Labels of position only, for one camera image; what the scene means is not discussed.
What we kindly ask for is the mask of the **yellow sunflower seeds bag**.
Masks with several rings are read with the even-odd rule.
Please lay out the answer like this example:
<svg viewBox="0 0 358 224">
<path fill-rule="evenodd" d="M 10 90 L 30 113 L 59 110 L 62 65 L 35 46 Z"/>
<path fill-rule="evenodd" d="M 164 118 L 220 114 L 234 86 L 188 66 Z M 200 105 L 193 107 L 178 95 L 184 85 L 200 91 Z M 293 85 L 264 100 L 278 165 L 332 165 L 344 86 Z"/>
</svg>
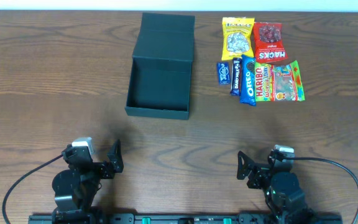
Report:
<svg viewBox="0 0 358 224">
<path fill-rule="evenodd" d="M 255 24 L 254 17 L 223 17 L 223 51 L 221 60 L 254 57 L 251 34 Z"/>
</svg>

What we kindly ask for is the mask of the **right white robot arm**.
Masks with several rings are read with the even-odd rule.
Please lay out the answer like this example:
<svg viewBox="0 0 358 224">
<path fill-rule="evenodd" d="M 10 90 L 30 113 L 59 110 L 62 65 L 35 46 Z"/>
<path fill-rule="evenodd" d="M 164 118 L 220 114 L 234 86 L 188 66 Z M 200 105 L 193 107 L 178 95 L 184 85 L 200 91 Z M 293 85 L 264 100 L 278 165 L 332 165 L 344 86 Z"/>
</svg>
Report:
<svg viewBox="0 0 358 224">
<path fill-rule="evenodd" d="M 260 189 L 271 214 L 251 218 L 252 223 L 322 223 L 322 219 L 307 206 L 305 193 L 298 177 L 291 172 L 295 151 L 276 145 L 268 155 L 268 163 L 253 161 L 244 152 L 237 154 L 237 179 L 248 179 L 250 189 Z"/>
</svg>

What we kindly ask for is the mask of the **small blue Eclipse pack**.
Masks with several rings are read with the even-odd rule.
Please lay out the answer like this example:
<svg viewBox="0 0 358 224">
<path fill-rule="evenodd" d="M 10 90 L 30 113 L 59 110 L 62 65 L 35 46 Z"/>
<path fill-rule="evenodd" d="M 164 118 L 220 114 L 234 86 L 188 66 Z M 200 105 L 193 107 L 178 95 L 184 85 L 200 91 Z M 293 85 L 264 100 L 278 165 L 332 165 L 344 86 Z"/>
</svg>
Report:
<svg viewBox="0 0 358 224">
<path fill-rule="evenodd" d="M 229 64 L 227 62 L 218 62 L 216 64 L 218 83 L 220 85 L 228 85 L 231 83 Z"/>
</svg>

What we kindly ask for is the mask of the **purple Dairy Milk bar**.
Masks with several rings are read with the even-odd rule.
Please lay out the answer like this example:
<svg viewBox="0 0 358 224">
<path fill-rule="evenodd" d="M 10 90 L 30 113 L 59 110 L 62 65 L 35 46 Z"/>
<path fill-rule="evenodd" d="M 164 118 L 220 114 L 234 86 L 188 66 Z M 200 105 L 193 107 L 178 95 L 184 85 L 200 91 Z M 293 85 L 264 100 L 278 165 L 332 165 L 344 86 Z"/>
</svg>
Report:
<svg viewBox="0 0 358 224">
<path fill-rule="evenodd" d="M 232 96 L 241 95 L 241 68 L 242 59 L 233 58 L 232 60 L 232 82 L 231 82 L 231 91 Z"/>
</svg>

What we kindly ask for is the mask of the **dark green box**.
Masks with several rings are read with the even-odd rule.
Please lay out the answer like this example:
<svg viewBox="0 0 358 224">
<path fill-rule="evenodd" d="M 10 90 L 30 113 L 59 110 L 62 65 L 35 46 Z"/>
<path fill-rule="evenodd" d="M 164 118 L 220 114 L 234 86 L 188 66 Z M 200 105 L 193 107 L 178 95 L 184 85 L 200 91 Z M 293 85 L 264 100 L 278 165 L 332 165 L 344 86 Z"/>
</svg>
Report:
<svg viewBox="0 0 358 224">
<path fill-rule="evenodd" d="M 194 16 L 143 13 L 132 53 L 127 115 L 187 120 L 194 48 Z"/>
</svg>

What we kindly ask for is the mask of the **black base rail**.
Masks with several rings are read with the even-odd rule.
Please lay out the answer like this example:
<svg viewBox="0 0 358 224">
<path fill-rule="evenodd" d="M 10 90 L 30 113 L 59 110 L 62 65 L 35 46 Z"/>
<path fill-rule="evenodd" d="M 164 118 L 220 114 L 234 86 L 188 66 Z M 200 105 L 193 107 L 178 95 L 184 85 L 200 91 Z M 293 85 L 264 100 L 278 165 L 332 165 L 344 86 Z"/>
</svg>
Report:
<svg viewBox="0 0 358 224">
<path fill-rule="evenodd" d="M 86 220 L 64 220 L 52 215 L 31 215 L 28 224 L 53 223 L 106 223 L 106 224 L 264 224 L 279 223 L 271 215 L 257 213 L 240 213 L 238 215 L 134 215 L 132 213 L 115 213 Z"/>
</svg>

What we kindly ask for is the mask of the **blue Oreo cookie pack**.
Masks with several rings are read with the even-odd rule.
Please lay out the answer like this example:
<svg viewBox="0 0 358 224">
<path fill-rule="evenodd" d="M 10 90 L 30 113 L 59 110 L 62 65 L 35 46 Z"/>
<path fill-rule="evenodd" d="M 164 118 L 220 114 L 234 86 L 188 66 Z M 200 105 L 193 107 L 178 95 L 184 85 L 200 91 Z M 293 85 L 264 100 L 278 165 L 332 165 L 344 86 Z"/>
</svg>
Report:
<svg viewBox="0 0 358 224">
<path fill-rule="evenodd" d="M 255 100 L 255 58 L 242 55 L 242 84 L 240 102 L 256 106 Z"/>
</svg>

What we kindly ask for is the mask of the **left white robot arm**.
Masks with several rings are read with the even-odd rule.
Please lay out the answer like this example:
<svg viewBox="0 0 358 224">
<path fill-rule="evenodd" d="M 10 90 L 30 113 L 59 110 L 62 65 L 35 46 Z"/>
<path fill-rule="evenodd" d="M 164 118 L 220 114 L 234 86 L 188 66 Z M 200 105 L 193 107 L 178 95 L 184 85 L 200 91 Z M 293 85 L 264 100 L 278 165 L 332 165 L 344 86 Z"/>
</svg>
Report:
<svg viewBox="0 0 358 224">
<path fill-rule="evenodd" d="M 116 140 L 107 153 L 108 161 L 95 162 L 91 137 L 74 140 L 62 151 L 68 169 L 57 174 L 52 181 L 56 209 L 52 223 L 108 223 L 101 209 L 93 207 L 101 180 L 113 179 L 124 169 L 121 141 Z"/>
</svg>

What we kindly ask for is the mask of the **red Hacks candy bag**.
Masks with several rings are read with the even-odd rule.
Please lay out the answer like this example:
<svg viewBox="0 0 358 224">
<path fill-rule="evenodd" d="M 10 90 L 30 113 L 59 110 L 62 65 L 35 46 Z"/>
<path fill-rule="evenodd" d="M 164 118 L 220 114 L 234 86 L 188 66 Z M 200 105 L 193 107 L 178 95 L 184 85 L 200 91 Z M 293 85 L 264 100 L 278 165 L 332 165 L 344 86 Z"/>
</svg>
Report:
<svg viewBox="0 0 358 224">
<path fill-rule="evenodd" d="M 282 23 L 256 22 L 253 27 L 255 59 L 259 63 L 286 60 L 288 54 L 283 46 Z"/>
</svg>

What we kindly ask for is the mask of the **green Haribo gummy bag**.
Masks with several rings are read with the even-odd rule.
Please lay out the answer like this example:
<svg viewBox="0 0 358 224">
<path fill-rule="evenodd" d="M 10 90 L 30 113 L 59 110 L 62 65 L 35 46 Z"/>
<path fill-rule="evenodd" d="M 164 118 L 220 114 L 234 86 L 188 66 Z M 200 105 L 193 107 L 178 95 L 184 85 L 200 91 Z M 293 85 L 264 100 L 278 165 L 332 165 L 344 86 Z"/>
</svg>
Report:
<svg viewBox="0 0 358 224">
<path fill-rule="evenodd" d="M 287 65 L 255 63 L 255 100 L 304 101 L 298 61 Z"/>
</svg>

